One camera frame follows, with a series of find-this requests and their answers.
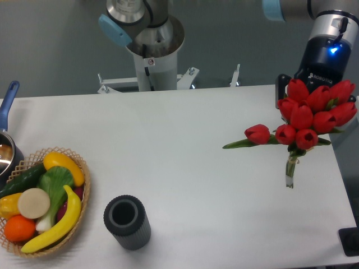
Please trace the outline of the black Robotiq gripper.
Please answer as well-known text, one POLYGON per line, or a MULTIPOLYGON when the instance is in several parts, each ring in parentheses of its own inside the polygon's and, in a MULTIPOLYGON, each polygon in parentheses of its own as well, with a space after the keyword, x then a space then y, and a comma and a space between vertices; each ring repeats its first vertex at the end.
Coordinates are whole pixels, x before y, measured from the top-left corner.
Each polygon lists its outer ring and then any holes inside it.
MULTIPOLYGON (((346 70, 351 47, 343 42, 334 42, 332 38, 313 38, 308 41, 298 71, 294 74, 313 92, 319 86, 332 87, 339 83, 346 70)), ((275 107, 284 99, 286 87, 291 76, 279 74, 275 79, 275 107)), ((348 102, 355 103, 356 97, 350 95, 348 102)))

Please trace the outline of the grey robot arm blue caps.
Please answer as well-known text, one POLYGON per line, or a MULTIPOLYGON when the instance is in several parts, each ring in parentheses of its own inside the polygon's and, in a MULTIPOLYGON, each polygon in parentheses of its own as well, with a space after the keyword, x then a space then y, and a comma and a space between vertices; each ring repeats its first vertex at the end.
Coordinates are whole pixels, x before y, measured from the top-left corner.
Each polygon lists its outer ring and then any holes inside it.
MULTIPOLYGON (((295 79, 310 91, 342 80, 358 35, 357 1, 263 1, 262 7, 272 21, 314 21, 295 79)), ((185 33, 168 13, 167 1, 108 1, 98 24, 112 42, 132 54, 140 91, 192 88, 198 70, 177 73, 185 33)))

